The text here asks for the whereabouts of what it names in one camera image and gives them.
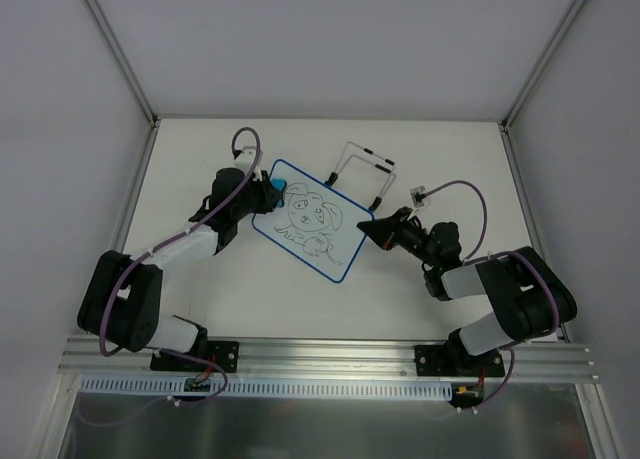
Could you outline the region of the blue heart-shaped eraser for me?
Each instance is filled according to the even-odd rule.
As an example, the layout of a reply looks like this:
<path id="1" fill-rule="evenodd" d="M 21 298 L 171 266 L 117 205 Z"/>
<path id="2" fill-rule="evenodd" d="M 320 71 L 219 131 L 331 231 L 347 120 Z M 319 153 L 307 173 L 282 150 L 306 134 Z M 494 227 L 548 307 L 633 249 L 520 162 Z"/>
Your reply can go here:
<path id="1" fill-rule="evenodd" d="M 287 188 L 287 181 L 281 178 L 272 178 L 272 202 L 275 208 L 281 208 L 284 205 L 284 195 Z"/>

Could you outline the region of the blue-framed whiteboard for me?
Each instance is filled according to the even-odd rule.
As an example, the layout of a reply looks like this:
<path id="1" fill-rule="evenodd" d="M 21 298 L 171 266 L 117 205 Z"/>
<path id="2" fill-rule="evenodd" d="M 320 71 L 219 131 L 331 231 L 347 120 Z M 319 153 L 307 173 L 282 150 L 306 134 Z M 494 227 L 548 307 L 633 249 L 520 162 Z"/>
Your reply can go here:
<path id="1" fill-rule="evenodd" d="M 282 158 L 270 178 L 285 183 L 282 205 L 254 214 L 253 228 L 329 281 L 343 282 L 365 241 L 357 224 L 374 213 Z"/>

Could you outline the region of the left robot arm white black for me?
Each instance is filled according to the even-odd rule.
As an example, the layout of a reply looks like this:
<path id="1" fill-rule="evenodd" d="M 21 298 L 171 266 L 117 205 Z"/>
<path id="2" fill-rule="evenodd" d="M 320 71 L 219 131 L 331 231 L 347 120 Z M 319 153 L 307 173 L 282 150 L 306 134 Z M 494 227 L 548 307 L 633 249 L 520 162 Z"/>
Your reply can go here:
<path id="1" fill-rule="evenodd" d="M 238 168 L 217 172 L 211 192 L 177 233 L 138 257 L 109 250 L 91 277 L 77 316 L 78 326 L 99 338 L 101 354 L 125 349 L 173 350 L 187 370 L 202 367 L 207 344 L 198 339 L 203 327 L 160 313 L 162 289 L 181 269 L 220 253 L 236 237 L 246 216 L 275 211 L 283 202 L 286 182 L 268 174 L 247 175 Z"/>

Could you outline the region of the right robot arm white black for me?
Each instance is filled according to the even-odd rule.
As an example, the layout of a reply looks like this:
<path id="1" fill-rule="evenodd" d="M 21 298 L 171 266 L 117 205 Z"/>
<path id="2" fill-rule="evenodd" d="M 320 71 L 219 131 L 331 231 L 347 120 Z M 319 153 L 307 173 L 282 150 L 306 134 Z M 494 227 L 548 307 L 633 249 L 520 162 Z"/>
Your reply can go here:
<path id="1" fill-rule="evenodd" d="M 502 347 L 552 334 L 577 316 L 572 293 L 530 246 L 465 262 L 456 223 L 426 229 L 408 207 L 357 228 L 380 249 L 400 247 L 419 259 L 431 297 L 447 302 L 484 295 L 489 301 L 490 313 L 417 359 L 422 374 L 430 367 L 438 374 L 472 375 Z"/>

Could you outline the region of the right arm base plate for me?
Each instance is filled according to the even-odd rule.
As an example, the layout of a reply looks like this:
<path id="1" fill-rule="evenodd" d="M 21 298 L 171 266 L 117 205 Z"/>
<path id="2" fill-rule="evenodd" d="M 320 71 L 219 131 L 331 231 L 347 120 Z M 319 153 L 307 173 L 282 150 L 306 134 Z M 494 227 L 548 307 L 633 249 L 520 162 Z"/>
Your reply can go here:
<path id="1" fill-rule="evenodd" d="M 449 351 L 444 344 L 416 345 L 413 348 L 416 374 L 421 377 L 501 378 L 505 367 L 501 354 L 492 350 L 471 356 L 462 350 Z"/>

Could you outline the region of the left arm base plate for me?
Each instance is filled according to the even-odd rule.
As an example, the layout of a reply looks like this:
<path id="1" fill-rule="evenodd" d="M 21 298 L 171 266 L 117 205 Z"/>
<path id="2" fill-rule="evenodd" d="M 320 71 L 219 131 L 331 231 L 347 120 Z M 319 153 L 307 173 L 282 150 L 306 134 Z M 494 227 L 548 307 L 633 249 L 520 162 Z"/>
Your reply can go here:
<path id="1" fill-rule="evenodd" d="M 195 373 L 211 368 L 225 373 L 237 371 L 240 352 L 238 341 L 201 340 L 188 352 L 161 350 L 151 357 L 150 369 L 156 372 Z"/>

